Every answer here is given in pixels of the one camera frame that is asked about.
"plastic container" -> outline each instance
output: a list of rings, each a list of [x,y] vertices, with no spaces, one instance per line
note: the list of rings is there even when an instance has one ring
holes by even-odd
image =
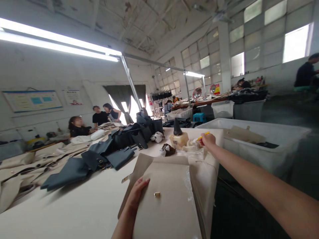
[[[234,105],[234,118],[237,120],[257,121],[262,120],[263,106],[266,100],[251,101]]]
[[[16,142],[0,145],[0,161],[23,154],[26,149],[26,142],[18,140]]]
[[[182,109],[183,112],[179,113],[179,114],[175,114],[174,111],[169,112],[168,114],[166,114],[167,116],[167,120],[172,120],[174,118],[190,118],[191,120],[193,120],[193,109]]]
[[[267,142],[279,145],[275,149],[270,149],[237,139],[224,139],[224,149],[262,167],[277,177],[282,177],[289,171],[300,140],[311,131],[309,128],[298,126],[236,119],[215,119],[196,128],[231,129],[233,126],[244,129],[248,127],[251,132],[266,137]]]
[[[232,118],[234,115],[233,101],[220,101],[212,103],[214,118]]]

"blue stool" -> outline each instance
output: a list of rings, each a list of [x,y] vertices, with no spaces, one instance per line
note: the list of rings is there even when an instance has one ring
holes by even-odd
[[[193,121],[194,122],[203,122],[203,123],[206,123],[207,120],[206,120],[206,116],[204,113],[196,113],[193,115]]]

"poster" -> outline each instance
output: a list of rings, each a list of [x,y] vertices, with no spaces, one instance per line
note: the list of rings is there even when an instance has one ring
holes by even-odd
[[[13,112],[62,108],[55,91],[3,91]]]
[[[63,94],[64,94],[67,105],[69,106],[83,105],[79,90],[63,90]]]
[[[215,84],[215,93],[214,93],[214,95],[219,95],[219,94],[220,94],[219,84]]]

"hand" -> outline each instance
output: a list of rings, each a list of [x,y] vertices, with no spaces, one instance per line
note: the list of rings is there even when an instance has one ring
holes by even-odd
[[[126,206],[136,209],[139,207],[140,197],[142,189],[145,188],[150,182],[150,179],[143,180],[143,177],[140,177],[134,184],[129,197],[126,201]]]
[[[208,146],[208,145],[216,144],[216,138],[214,135],[202,133],[201,136],[202,138],[199,140],[201,145]]]

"concrete floor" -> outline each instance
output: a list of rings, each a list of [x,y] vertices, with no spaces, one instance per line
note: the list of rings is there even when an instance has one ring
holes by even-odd
[[[273,97],[263,108],[262,122],[308,127],[292,168],[290,184],[319,200],[319,102],[298,104],[295,96]],[[289,238],[274,218],[220,167],[211,238]],[[231,192],[229,183],[240,195]]]

